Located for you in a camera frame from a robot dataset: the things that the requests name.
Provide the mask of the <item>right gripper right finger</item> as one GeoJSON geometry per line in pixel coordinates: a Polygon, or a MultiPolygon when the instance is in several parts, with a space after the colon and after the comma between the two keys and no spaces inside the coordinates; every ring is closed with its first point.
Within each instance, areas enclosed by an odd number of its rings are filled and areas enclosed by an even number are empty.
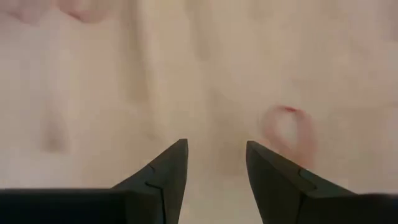
{"type": "Polygon", "coordinates": [[[356,194],[256,141],[246,166],[263,224],[398,224],[398,194],[356,194]]]}

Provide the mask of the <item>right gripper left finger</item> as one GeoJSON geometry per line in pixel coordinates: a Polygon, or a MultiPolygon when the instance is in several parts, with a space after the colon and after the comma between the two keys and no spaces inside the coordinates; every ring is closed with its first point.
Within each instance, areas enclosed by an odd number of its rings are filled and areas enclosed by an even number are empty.
{"type": "Polygon", "coordinates": [[[1,189],[0,224],[178,224],[188,141],[109,189],[1,189]]]}

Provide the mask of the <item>red rubber band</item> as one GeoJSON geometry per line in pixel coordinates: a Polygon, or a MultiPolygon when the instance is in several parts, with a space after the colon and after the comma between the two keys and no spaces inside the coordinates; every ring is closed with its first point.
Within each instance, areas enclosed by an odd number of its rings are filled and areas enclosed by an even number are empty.
{"type": "Polygon", "coordinates": [[[80,22],[97,23],[106,18],[113,6],[113,0],[0,0],[0,14],[35,24],[49,10],[58,9],[80,22]]]}
{"type": "Polygon", "coordinates": [[[262,133],[269,149],[278,152],[281,156],[295,162],[301,167],[312,169],[317,153],[317,140],[313,122],[308,113],[285,105],[275,105],[269,108],[260,120],[262,133]],[[277,134],[277,124],[283,114],[291,113],[294,117],[297,131],[297,142],[289,146],[277,134]]]}

